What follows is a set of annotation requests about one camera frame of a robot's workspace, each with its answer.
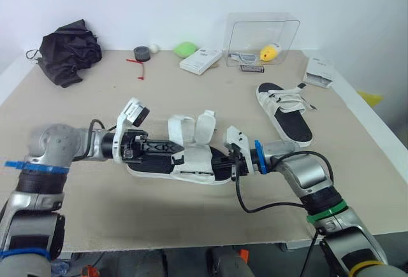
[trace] beige tabletop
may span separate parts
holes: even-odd
[[[141,126],[152,139],[167,138],[172,114],[197,117],[214,110],[217,131],[211,145],[226,152],[222,135],[234,125],[250,142],[279,138],[259,106],[255,91],[263,82],[293,88],[301,82],[307,59],[290,51],[281,65],[264,73],[242,73],[220,66],[196,76],[179,69],[172,52],[159,52],[145,63],[126,62],[132,52],[105,52],[102,61],[81,71],[81,83],[62,89],[36,66],[0,106],[0,164],[22,160],[30,130],[43,124],[87,127],[92,118],[107,127],[130,97],[139,98],[150,115]],[[305,98],[317,106],[304,117],[314,134],[308,150],[331,162],[335,186],[373,234],[408,230],[408,188],[364,127],[333,90],[308,85]],[[18,171],[0,167],[0,203],[15,188]],[[248,207],[296,201],[279,173],[242,178]],[[300,208],[280,207],[253,215],[243,212],[234,184],[197,185],[181,181],[133,178],[125,165],[77,162],[64,192],[64,250],[96,251],[180,246],[236,245],[310,239],[313,228]]]

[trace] red cable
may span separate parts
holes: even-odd
[[[139,62],[138,60],[134,60],[134,59],[126,59],[127,62],[137,62],[138,64],[142,65],[142,75],[138,76],[139,80],[144,80],[145,79],[145,65],[142,62]]]

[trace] blue ring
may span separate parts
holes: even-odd
[[[258,155],[259,165],[261,166],[261,174],[267,174],[268,170],[265,164],[265,157],[263,156],[262,144],[259,140],[255,140],[255,149]]]
[[[25,253],[35,253],[36,255],[43,256],[51,261],[50,253],[42,248],[16,248],[15,250],[6,250],[5,252],[0,252],[0,258],[6,258],[12,255],[22,255]]]
[[[49,173],[62,173],[66,174],[69,172],[69,168],[67,167],[55,167],[55,166],[48,166],[46,164],[31,164],[30,162],[26,161],[6,161],[4,164],[5,167],[15,167],[16,169],[26,169],[30,171],[41,171],[41,172],[49,172]]]

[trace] white box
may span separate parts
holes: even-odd
[[[303,81],[323,88],[329,88],[334,82],[334,67],[330,60],[311,57],[307,63]]]
[[[202,75],[213,63],[222,56],[221,50],[201,48],[191,54],[188,58],[180,62],[180,68],[192,72],[196,75]]]

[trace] yellow toy duck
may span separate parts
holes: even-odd
[[[264,62],[270,62],[271,60],[275,59],[281,51],[282,48],[280,44],[272,43],[262,48],[259,58]]]

